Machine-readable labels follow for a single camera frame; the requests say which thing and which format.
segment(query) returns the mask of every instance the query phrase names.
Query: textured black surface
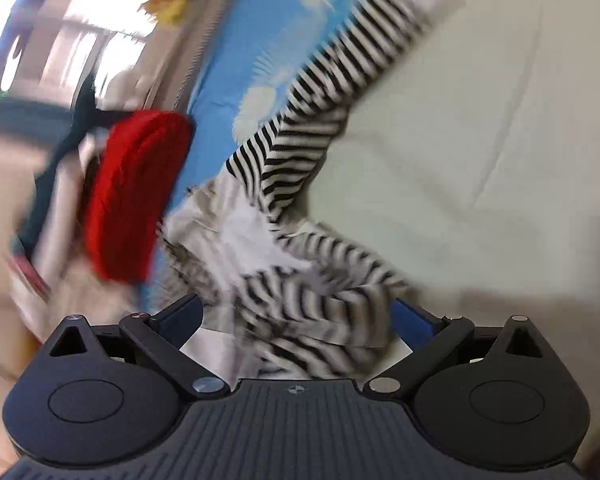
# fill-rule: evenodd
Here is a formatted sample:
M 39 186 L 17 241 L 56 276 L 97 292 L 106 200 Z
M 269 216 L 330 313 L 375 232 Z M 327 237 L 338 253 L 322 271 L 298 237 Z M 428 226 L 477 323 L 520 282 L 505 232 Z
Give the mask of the textured black surface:
M 500 470 L 570 462 L 589 426 L 587 399 L 526 317 L 509 319 L 480 362 L 429 377 L 413 409 L 436 447 Z
M 113 463 L 171 432 L 181 404 L 156 372 L 110 359 L 87 321 L 65 319 L 4 401 L 15 446 L 40 462 Z
M 399 404 L 366 399 L 350 381 L 251 380 L 230 397 L 193 404 L 166 441 L 126 463 L 60 470 L 25 458 L 3 478 L 581 480 L 568 465 L 516 474 L 456 462 Z

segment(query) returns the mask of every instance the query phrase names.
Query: clothing pile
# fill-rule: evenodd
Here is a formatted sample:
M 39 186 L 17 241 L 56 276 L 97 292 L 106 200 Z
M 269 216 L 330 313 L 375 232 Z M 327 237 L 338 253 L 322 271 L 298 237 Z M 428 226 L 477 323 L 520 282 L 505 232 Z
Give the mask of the clothing pile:
M 67 314 L 109 324 L 137 310 L 135 284 L 192 137 L 172 112 L 98 110 L 93 83 L 91 74 L 12 243 L 12 298 L 41 340 Z M 106 145 L 88 134 L 97 127 L 111 128 Z
M 350 106 L 427 27 L 410 0 L 357 0 L 284 110 L 166 219 L 157 305 L 198 293 L 203 326 L 235 336 L 235 376 L 355 377 L 390 341 L 390 304 L 408 284 L 294 205 Z

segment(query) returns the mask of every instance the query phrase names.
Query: bed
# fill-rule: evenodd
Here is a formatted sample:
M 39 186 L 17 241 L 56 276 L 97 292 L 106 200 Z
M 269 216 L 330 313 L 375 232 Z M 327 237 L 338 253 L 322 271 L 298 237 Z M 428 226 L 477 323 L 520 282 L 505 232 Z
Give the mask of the bed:
M 582 459 L 600 442 L 600 0 L 454 1 L 356 105 L 309 213 L 437 314 L 531 316 L 589 399 Z M 172 207 L 283 103 L 349 3 L 235 1 L 190 97 Z

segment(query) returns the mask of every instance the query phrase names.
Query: metal screw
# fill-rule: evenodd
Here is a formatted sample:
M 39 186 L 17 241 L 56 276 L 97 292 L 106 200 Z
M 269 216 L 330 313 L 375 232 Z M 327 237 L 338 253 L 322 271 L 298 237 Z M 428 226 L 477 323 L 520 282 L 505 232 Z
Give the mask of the metal screw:
M 191 385 L 199 394 L 214 394 L 224 387 L 224 381 L 217 377 L 200 377 Z
M 379 394 L 392 394 L 400 389 L 400 381 L 391 377 L 376 377 L 371 380 L 369 387 Z

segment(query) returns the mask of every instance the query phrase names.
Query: striped sleeve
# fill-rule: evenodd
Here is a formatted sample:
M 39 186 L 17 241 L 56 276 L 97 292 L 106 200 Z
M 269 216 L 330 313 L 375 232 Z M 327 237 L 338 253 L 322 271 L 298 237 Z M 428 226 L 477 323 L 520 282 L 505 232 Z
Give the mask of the striped sleeve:
M 343 129 L 350 104 L 426 28 L 407 0 L 356 0 L 333 37 L 299 70 L 284 110 L 227 160 L 227 170 L 273 222 Z

